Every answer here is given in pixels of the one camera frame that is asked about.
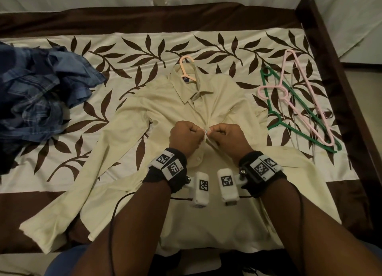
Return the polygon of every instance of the shirt collar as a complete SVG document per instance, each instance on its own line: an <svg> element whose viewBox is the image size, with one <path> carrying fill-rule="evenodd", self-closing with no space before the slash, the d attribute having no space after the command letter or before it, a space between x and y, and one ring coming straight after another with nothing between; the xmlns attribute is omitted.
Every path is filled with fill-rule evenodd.
<svg viewBox="0 0 382 276"><path fill-rule="evenodd" d="M193 63L184 63L183 66L187 74L195 77L196 87L198 89L198 91L194 91L188 87L188 85L182 79L183 72L180 68L180 65L175 65L170 72L169 80L171 81L174 89L184 104L187 103L188 100L198 92L213 93L213 88L209 85L208 77L200 72Z"/></svg>

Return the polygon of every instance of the pink hanger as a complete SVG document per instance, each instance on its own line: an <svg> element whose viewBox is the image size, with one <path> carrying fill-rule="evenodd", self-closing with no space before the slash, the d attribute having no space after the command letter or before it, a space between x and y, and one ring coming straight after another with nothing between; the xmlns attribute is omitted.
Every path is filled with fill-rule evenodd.
<svg viewBox="0 0 382 276"><path fill-rule="evenodd" d="M323 121L323 124L327 130L327 133L328 133L328 136L329 136L329 139L330 139L330 143L327 143L323 138L322 136L314 129L314 127L309 123L309 121L300 113L300 111L295 107L293 106L293 104L291 104L288 100L288 95L289 95L289 92L288 90L282 85L282 82L283 82L283 79L284 79L284 68L285 68L285 61L287 60L287 57L288 57L288 54L291 53L293 54L294 56L294 62L296 63L296 66L298 68L298 70L300 71L301 75L303 76L304 78L304 81L305 81L305 84L306 86L308 87L308 90L310 92L310 94L312 95L312 99L313 99L313 102L314 102L314 106L316 108L316 111L317 111L317 114L320 114L321 115L321 118L322 118L322 121ZM318 140L323 144L323 145L326 145L326 146L333 146L334 145L334 137L333 137L333 134L332 134L332 130L326 120L326 117L325 117L325 114L324 112L322 111L321 109L321 106L318 104L318 101L317 101L317 98L316 98L316 95L312 89L312 86L310 84L310 82L308 81L307 77L306 77L306 74L305 72L303 71L301 65L300 65L300 61L298 60L298 57L296 55L296 53L293 51L293 50L285 50L285 53L284 53L284 59L283 59L283 65L281 67L281 74L280 74L280 81L279 81L279 84L278 85L267 85L267 86L260 86L257 90L257 95L263 99L263 100L266 100L266 99L269 99L267 97L264 97L260 91L265 89L265 88L268 88L268 89L273 89L273 88L276 88L276 89L280 89L282 92L283 92L283 96L280 98L279 97L279 100L280 101L283 101L285 104L289 105L293 111L298 115L298 117L300 118L300 120L303 122L303 124L306 126L306 128L308 128L308 130L312 131L318 138Z"/></svg>
<svg viewBox="0 0 382 276"><path fill-rule="evenodd" d="M189 78L190 80L194 80L196 82L196 79L191 77L190 75L187 75L186 71L184 70L184 66L183 66L183 63L182 61L185 59L185 58L189 58L192 62L194 61L194 59L190 56L182 56L180 59L179 59L179 65L180 65L180 68L182 69L182 72L183 72L183 77L187 77Z"/></svg>

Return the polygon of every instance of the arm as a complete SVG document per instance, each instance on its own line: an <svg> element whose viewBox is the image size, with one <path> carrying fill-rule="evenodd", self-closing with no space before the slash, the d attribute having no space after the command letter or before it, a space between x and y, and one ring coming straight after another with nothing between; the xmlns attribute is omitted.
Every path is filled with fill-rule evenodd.
<svg viewBox="0 0 382 276"><path fill-rule="evenodd" d="M217 141L236 165L253 151L238 125L217 124L207 135ZM307 198L302 198L306 275L382 275L381 263L361 242ZM276 180L266 188L261 200L285 249L301 270L301 205L296 188L286 179Z"/></svg>
<svg viewBox="0 0 382 276"><path fill-rule="evenodd" d="M172 128L169 147L186 158L198 148L204 131L191 122ZM116 275L147 275L169 207L171 189L165 178L144 182L121 209L113 223L113 264ZM109 276L110 225L98 235L75 266L71 276Z"/></svg>

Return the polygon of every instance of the hand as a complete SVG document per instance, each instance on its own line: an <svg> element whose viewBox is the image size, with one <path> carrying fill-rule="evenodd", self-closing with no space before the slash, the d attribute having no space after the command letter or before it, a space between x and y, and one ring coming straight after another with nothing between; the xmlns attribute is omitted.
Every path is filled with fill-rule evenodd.
<svg viewBox="0 0 382 276"><path fill-rule="evenodd" d="M204 139L204 130L189 121L178 121L171 129L170 148L178 149L189 158Z"/></svg>
<svg viewBox="0 0 382 276"><path fill-rule="evenodd" d="M237 124L220 123L213 125L207 132L207 136L218 143L220 148L232 158L236 166L239 166L239 161L244 155L253 151Z"/></svg>

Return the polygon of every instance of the beige shirt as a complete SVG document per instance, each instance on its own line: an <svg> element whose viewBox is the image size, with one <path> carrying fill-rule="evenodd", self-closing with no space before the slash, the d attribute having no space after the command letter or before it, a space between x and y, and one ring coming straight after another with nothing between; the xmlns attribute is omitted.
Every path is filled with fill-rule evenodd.
<svg viewBox="0 0 382 276"><path fill-rule="evenodd" d="M185 64L185 67L196 82L185 83L179 75L179 65L176 65L168 77L158 77L129 97L103 129L72 188L21 224L20 229L44 253L65 243L63 233L79 212L90 231L89 239L94 240L109 223L117 201L139 188L150 161L169 146L170 129L179 120L191 121L203 129L221 122L240 125L254 149L283 166L289 181L340 222L327 185L312 162L296 149L266 146L267 111L251 105L231 77L203 74L193 64ZM149 122L153 123L153 129L140 170L111 184L93 188L95 180L137 143ZM282 247L260 200L244 198L236 206L224 205L217 171L227 167L238 172L231 159L209 140L205 140L189 158L189 176L198 171L209 175L210 202L207 207L198 209L191 207L189 201L171 200L157 253L169 255L179 249L201 247L252 253ZM249 195L246 190L239 192L242 196ZM188 189L183 188L173 197L188 198ZM118 211L130 198L126 197L119 204Z"/></svg>

